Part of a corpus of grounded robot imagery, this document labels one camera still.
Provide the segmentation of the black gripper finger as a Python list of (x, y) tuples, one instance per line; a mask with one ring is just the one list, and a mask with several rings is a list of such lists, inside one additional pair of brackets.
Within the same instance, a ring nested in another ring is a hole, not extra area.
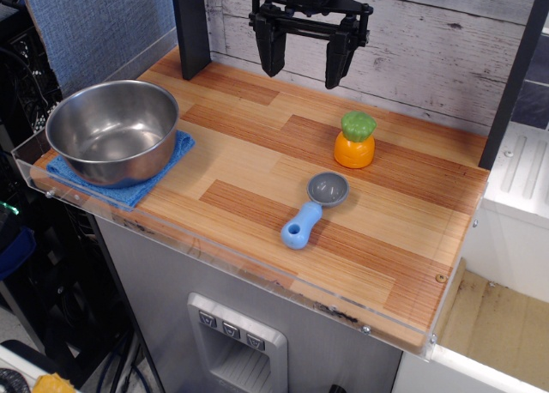
[(325, 87), (332, 89), (340, 85), (347, 75), (359, 39), (359, 22), (355, 17), (344, 17), (340, 25), (329, 36), (326, 50)]
[(280, 28), (282, 15), (281, 9), (273, 4), (263, 4), (250, 15), (262, 69), (270, 77), (276, 76), (285, 66), (287, 33)]

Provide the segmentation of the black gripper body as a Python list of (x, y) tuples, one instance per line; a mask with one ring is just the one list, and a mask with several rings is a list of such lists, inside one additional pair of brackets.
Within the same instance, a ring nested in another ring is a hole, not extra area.
[(281, 9), (280, 28), (290, 34), (316, 39), (329, 39), (344, 17), (355, 17), (359, 22), (358, 46), (368, 43), (368, 19), (373, 8), (354, 0), (252, 0), (252, 13), (263, 4), (273, 4)]

